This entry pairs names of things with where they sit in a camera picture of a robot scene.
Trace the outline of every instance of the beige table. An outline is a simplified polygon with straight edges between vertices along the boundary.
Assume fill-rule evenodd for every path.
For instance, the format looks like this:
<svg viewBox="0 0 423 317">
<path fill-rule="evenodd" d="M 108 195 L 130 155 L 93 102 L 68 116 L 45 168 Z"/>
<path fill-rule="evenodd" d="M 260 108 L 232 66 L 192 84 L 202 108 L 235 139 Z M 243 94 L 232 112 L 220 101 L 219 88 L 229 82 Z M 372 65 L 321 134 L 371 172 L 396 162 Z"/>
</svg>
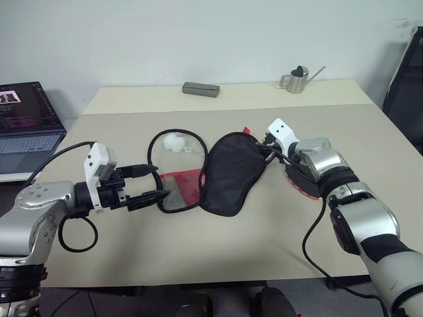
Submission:
<svg viewBox="0 0 423 317">
<path fill-rule="evenodd" d="M 113 148 L 119 165 L 146 162 L 153 136 L 168 128 L 196 132 L 208 147 L 223 135 L 250 127 L 257 138 L 283 118 L 299 138 L 328 137 L 356 174 L 397 215 L 402 240 L 423 251 L 423 159 L 374 104 L 302 106 L 259 110 L 95 114 L 81 116 L 62 143 L 96 139 Z M 41 180 L 84 180 L 88 149 L 55 160 Z M 155 188 L 151 176 L 127 182 L 129 194 Z M 57 241 L 47 262 L 44 286 L 100 287 L 162 285 L 321 276 L 301 253 L 301 240 L 321 207 L 291 187 L 283 166 L 273 162 L 232 218 L 200 208 L 167 215 L 156 206 L 92 213 L 97 246 L 71 254 Z M 65 239 L 74 247 L 91 243 L 90 228 L 73 221 Z M 309 253 L 333 275 L 366 273 L 357 256 L 338 245 L 328 215 L 311 236 Z"/>
</svg>

